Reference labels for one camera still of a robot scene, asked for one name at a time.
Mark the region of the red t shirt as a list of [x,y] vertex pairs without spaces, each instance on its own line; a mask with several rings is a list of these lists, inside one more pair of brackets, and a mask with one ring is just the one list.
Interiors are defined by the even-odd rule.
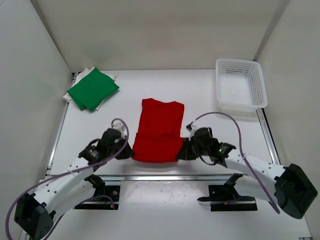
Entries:
[[141,101],[141,106],[132,158],[143,163],[176,162],[184,142],[181,127],[185,105],[146,98]]

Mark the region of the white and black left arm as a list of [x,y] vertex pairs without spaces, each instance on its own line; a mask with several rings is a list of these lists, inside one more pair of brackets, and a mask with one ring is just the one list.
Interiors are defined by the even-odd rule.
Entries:
[[92,140],[67,167],[65,172],[49,177],[27,190],[16,201],[14,221],[32,240],[47,239],[54,224],[77,205],[103,198],[105,182],[95,174],[99,167],[118,158],[129,158],[129,129],[115,118],[101,138]]

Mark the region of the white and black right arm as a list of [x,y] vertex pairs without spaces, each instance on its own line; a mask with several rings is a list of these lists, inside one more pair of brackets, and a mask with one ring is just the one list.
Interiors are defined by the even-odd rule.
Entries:
[[305,172],[296,164],[283,166],[241,153],[234,145],[213,137],[209,127],[189,124],[178,160],[202,160],[209,157],[211,166],[222,166],[235,172],[200,202],[231,202],[244,197],[272,200],[286,214],[301,219],[318,196]]

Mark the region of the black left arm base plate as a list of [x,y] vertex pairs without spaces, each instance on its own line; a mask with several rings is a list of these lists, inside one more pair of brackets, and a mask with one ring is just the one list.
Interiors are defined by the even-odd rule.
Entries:
[[109,185],[97,175],[90,175],[84,179],[90,183],[94,189],[91,198],[79,203],[75,210],[118,210],[121,186]]

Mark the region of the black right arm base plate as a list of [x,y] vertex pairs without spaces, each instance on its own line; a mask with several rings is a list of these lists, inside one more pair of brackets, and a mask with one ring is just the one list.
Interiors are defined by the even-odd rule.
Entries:
[[242,196],[235,189],[236,180],[243,177],[234,173],[223,185],[208,186],[209,196],[197,199],[200,203],[210,203],[211,212],[252,212],[257,211],[256,199],[252,196]]

